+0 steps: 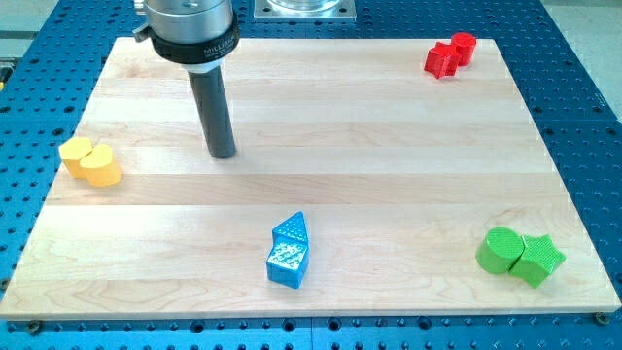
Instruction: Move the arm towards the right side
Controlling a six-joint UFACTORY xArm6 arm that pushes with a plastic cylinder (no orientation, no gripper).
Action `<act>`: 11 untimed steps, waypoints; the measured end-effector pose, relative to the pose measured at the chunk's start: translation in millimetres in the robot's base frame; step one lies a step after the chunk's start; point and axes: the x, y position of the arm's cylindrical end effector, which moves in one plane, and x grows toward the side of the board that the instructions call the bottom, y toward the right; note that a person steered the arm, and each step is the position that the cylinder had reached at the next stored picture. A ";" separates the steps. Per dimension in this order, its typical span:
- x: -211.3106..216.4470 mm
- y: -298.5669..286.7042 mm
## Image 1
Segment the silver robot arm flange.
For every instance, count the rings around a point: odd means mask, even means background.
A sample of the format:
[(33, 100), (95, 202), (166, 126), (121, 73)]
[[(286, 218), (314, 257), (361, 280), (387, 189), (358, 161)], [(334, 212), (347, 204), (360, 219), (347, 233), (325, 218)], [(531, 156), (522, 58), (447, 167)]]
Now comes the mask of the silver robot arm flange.
[(145, 23), (133, 31), (149, 39), (155, 52), (174, 63), (204, 64), (224, 58), (240, 40), (230, 0), (135, 0)]

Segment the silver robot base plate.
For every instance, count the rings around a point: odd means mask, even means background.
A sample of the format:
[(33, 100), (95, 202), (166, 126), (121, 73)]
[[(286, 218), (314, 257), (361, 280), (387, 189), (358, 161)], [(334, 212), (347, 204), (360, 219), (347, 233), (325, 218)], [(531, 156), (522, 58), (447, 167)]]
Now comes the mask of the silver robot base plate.
[(254, 19), (351, 19), (357, 17), (355, 0), (255, 0)]

